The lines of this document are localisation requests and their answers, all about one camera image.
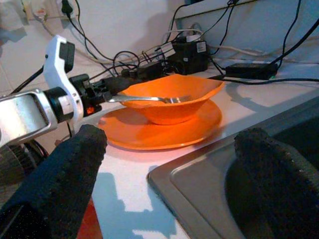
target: white tiled wall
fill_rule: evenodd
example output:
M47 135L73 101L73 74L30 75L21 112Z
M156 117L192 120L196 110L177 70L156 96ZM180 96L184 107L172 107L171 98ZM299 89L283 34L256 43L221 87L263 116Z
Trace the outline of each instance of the white tiled wall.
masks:
M79 0L79 3L86 34L102 52L113 57L120 50L141 52L161 43L175 9L184 0ZM18 31L0 29L0 40L4 42L0 44L1 95L8 94L42 66L45 48L51 39L39 22L22 23L23 27ZM78 41L79 35L67 21L50 19L48 25L54 32L84 49ZM74 68L68 75L94 75L101 70L100 65L76 55ZM35 87L47 89L43 75L26 89ZM39 141L51 151L55 140L67 134L63 123L58 130L41 136Z

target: wall outlet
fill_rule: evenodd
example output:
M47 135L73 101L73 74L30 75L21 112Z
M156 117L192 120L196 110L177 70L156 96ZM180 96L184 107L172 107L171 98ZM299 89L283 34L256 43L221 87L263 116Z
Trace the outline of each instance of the wall outlet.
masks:
M22 3L28 20L35 20L36 17L68 19L61 11L62 0L22 0ZM69 3L73 7L71 18L75 18L79 14L76 2L69 0Z

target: power adapter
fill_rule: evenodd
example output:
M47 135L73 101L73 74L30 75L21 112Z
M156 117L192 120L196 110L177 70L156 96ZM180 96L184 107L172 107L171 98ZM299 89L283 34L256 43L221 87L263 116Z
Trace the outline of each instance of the power adapter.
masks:
M269 80L278 70L277 64L236 63L225 68L229 77Z

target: sink basin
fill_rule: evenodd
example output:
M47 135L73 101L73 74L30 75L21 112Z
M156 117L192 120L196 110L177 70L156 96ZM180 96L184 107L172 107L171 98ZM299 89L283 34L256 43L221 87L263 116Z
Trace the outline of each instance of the sink basin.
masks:
M295 147L319 169L319 98L263 121L269 136ZM273 238L229 136L164 164L148 175L192 239Z
M290 144L299 151L315 168L319 169L319 118L313 118L288 128L273 137ZM227 202L238 227L247 239L274 238L257 203L247 173L239 161L234 161L227 172Z

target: white countertop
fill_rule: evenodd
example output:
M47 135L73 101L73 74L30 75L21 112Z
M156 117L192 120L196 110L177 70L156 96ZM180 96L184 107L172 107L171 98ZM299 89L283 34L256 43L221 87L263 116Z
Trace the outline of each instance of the white countertop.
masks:
M217 75L209 68L197 73ZM277 78L318 78L317 65L286 64ZM319 96L318 83L246 86L227 83L212 98L223 112L222 134L174 150L130 151L108 145L93 191L104 239L188 239L172 213L149 187L147 174L164 163L232 135Z

